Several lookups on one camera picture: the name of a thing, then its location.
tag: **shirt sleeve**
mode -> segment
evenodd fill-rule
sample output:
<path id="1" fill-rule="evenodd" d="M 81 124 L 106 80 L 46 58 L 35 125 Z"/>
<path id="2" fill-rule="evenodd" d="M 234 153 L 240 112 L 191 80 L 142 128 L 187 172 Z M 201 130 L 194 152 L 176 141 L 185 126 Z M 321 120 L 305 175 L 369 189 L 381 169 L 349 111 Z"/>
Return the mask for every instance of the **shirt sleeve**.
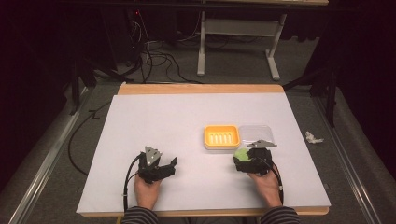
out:
<path id="1" fill-rule="evenodd" d="M 125 212 L 122 224 L 158 224 L 157 215 L 143 207 L 130 207 Z"/>
<path id="2" fill-rule="evenodd" d="M 261 224 L 276 224 L 276 223 L 300 223 L 300 219 L 296 211 L 292 208 L 279 206 L 272 208 L 260 220 Z"/>

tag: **gray carpet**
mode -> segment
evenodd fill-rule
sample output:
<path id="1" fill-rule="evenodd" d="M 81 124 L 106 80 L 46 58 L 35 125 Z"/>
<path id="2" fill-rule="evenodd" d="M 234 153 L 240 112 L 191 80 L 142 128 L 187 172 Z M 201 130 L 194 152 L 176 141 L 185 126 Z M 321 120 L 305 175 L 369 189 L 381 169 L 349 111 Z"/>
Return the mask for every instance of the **gray carpet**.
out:
<path id="1" fill-rule="evenodd" d="M 196 76 L 198 59 L 198 47 L 196 45 L 185 46 L 179 44 L 177 47 L 165 45 L 158 50 L 174 55 L 180 67 L 180 74 L 186 79 L 194 79 L 204 83 L 285 84 L 301 75 L 316 45 L 316 41 L 304 43 L 299 43 L 295 39 L 281 41 L 276 52 L 276 64 L 281 80 L 274 82 L 270 78 L 268 64 L 263 56 L 263 46 L 268 45 L 269 40 L 261 39 L 253 43 L 241 43 L 240 40 L 231 42 L 222 49 L 207 49 L 204 77 Z M 210 42 L 208 45 L 215 47 L 221 46 L 222 43 Z M 159 46 L 159 44 L 152 43 L 150 45 L 153 50 L 152 53 Z M 156 57 L 153 62 L 160 64 L 165 62 L 165 60 L 162 56 Z M 170 81 L 170 78 L 181 80 L 177 76 L 175 63 L 167 70 L 167 75 L 170 78 L 166 75 L 168 64 L 170 63 L 166 61 L 162 65 L 154 66 L 149 81 Z M 120 66 L 120 71 L 125 69 L 127 68 Z M 144 74 L 147 75 L 148 72 L 149 67 L 145 64 Z M 142 80 L 140 71 L 129 77 L 135 78 L 137 82 Z M 89 110 L 97 109 L 110 101 L 112 96 L 117 93 L 120 85 L 120 83 L 110 79 L 98 78 L 98 81 L 99 85 L 92 90 L 89 101 L 81 109 L 81 115 L 78 118 L 76 127 L 90 115 Z M 306 89 L 307 87 L 296 88 L 294 91 L 288 92 L 288 98 L 301 133 L 304 134 L 309 131 L 316 137 L 325 139 L 322 144 L 312 145 L 307 143 L 307 146 L 323 184 L 329 187 L 327 193 L 332 207 L 328 215 L 319 217 L 304 216 L 301 217 L 302 222 L 366 223 L 361 207 L 342 169 L 331 134 L 320 116 L 320 111 Z M 76 164 L 86 172 L 89 171 L 91 166 L 92 156 L 106 120 L 107 110 L 108 106 L 96 114 L 99 119 L 89 119 L 77 132 L 71 145 L 72 155 Z M 380 219 L 383 223 L 391 223 L 396 220 L 395 214 L 390 212 L 396 211 L 396 185 L 394 179 L 375 155 L 359 124 L 348 110 L 347 103 L 340 92 L 337 93 L 337 105 L 334 112 L 336 131 L 339 133 L 359 177 L 367 188 Z M 56 126 L 62 129 L 62 119 L 64 117 L 60 116 L 54 121 L 53 126 L 55 127 L 50 129 L 53 136 L 56 136 L 56 133 L 59 132 Z M 46 133 L 45 137 L 32 150 L 20 170 L 14 175 L 0 195 L 0 223 L 9 221 L 13 211 L 15 211 L 21 201 L 21 197 L 35 176 L 40 162 L 44 160 L 46 153 L 48 153 L 49 146 L 46 143 L 51 140 L 51 134 Z M 76 214 L 86 177 L 71 165 L 67 157 L 66 144 L 63 145 L 63 149 L 64 152 L 36 202 L 28 223 L 115 223 L 115 218 L 86 218 Z"/>

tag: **wooden table edge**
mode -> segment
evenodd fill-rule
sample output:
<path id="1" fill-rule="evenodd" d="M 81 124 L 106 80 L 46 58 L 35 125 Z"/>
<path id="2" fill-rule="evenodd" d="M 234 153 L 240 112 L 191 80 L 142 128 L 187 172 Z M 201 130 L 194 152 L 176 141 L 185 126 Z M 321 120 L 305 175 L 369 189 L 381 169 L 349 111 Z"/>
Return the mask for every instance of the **wooden table edge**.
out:
<path id="1" fill-rule="evenodd" d="M 118 95 L 284 92 L 277 84 L 122 84 Z"/>
<path id="2" fill-rule="evenodd" d="M 329 207 L 294 207 L 300 216 L 324 216 Z M 158 217 L 261 217 L 269 208 L 156 211 Z M 84 217 L 123 217 L 123 212 L 80 213 Z"/>

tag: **green object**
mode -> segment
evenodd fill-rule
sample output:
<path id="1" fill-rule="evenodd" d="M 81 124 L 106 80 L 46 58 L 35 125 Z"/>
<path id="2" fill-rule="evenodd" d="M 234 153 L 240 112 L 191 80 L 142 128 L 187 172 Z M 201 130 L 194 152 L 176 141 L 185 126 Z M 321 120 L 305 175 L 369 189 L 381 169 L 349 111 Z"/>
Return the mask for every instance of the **green object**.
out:
<path id="1" fill-rule="evenodd" d="M 240 161 L 250 161 L 250 158 L 248 157 L 248 149 L 247 148 L 239 148 L 238 150 L 235 151 L 233 156 L 236 157 Z"/>

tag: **white table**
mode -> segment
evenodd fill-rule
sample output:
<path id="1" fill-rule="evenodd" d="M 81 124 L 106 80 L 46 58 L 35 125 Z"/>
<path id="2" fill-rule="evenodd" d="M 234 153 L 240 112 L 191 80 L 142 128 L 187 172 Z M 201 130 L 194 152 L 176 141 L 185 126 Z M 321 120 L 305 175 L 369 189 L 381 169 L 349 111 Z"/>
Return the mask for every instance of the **white table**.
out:
<path id="1" fill-rule="evenodd" d="M 301 215 L 328 212 L 328 196 L 280 86 L 190 84 L 121 86 L 77 212 L 86 217 L 121 217 L 128 167 L 150 146 L 163 153 L 160 165 L 177 157 L 176 174 L 162 182 L 154 208 L 159 216 L 261 215 L 266 205 L 253 181 L 235 170 L 233 153 L 204 147 L 207 124 L 230 123 L 270 126 L 277 143 L 272 155 L 284 184 L 284 204 Z M 136 205 L 133 185 L 132 179 L 129 206 Z"/>

